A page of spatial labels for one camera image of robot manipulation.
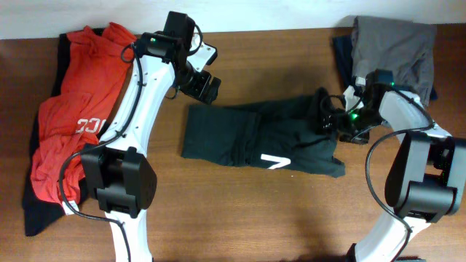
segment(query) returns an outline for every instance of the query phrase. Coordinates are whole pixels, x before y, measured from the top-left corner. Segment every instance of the white wall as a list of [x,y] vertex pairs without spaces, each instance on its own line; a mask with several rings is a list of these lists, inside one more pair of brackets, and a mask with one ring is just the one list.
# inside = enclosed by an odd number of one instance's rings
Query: white wall
[[205,32],[351,26],[354,15],[466,23],[465,0],[0,0],[0,39],[56,37],[109,21],[157,31],[170,10]]

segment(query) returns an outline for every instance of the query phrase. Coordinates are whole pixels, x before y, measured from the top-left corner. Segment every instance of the white label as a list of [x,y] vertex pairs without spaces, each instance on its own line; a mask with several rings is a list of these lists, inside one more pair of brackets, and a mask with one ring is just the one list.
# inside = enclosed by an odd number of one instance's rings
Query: white label
[[286,158],[286,157],[279,157],[279,156],[271,156],[271,155],[268,155],[268,154],[262,154],[261,159],[277,163],[277,164],[271,165],[269,167],[269,169],[281,168],[281,167],[284,167],[286,165],[291,164],[291,160],[289,158]]
[[[76,211],[79,211],[79,207],[78,205],[76,204],[76,202],[74,200],[71,200],[69,201],[70,202],[70,205],[76,210]],[[68,208],[68,206],[65,204],[65,202],[61,202],[61,205],[63,206],[63,210],[65,210],[65,214],[66,215],[74,215],[73,211],[71,211],[71,209]]]

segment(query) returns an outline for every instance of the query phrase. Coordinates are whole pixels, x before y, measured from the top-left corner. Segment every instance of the folded clothing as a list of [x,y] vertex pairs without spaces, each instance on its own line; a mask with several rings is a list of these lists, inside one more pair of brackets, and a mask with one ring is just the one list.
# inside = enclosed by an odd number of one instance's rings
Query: folded clothing
[[[97,134],[118,98],[130,64],[121,60],[123,47],[135,41],[115,23],[95,34],[91,28],[68,33],[70,63],[61,95],[39,107],[39,148],[31,168],[31,185],[40,200],[61,203],[58,189],[62,163],[85,143],[97,144]],[[125,54],[131,57],[130,51]],[[79,203],[79,181],[84,178],[80,158],[71,161],[63,181],[66,198]]]
[[225,108],[189,106],[182,157],[233,167],[283,168],[344,175],[344,163],[333,157],[335,134],[318,134],[319,104],[314,95]]
[[436,33],[435,25],[356,17],[352,32],[352,75],[365,78],[376,69],[390,70],[396,83],[412,86],[427,106],[434,80]]

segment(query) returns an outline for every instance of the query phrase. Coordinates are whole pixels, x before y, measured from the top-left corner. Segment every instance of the red cloth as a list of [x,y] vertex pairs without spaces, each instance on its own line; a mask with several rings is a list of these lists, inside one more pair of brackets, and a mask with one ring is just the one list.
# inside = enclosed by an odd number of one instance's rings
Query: red cloth
[[[110,23],[102,36],[90,27],[67,34],[71,61],[61,95],[39,107],[39,148],[33,155],[31,182],[41,200],[61,203],[58,185],[66,158],[85,143],[97,144],[97,134],[113,108],[130,67],[120,54],[136,38],[124,27]],[[131,59],[132,53],[125,53]],[[79,184],[84,178],[80,156],[65,171],[63,186],[68,200],[79,203]]]

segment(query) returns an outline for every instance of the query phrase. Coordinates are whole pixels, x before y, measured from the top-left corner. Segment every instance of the white logo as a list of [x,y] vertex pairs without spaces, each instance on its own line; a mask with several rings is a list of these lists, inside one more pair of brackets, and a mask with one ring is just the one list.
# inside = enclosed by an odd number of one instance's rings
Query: white logo
[[106,120],[107,119],[100,120],[95,117],[89,120],[80,119],[78,120],[78,130],[76,130],[76,133],[82,133],[84,131],[89,132],[89,133],[100,132]]
[[286,165],[291,164],[291,160],[289,158],[286,158],[286,157],[279,157],[279,156],[271,156],[271,155],[268,155],[268,154],[262,154],[261,159],[277,163],[277,164],[271,165],[269,167],[269,169],[281,168],[281,167],[284,167]]

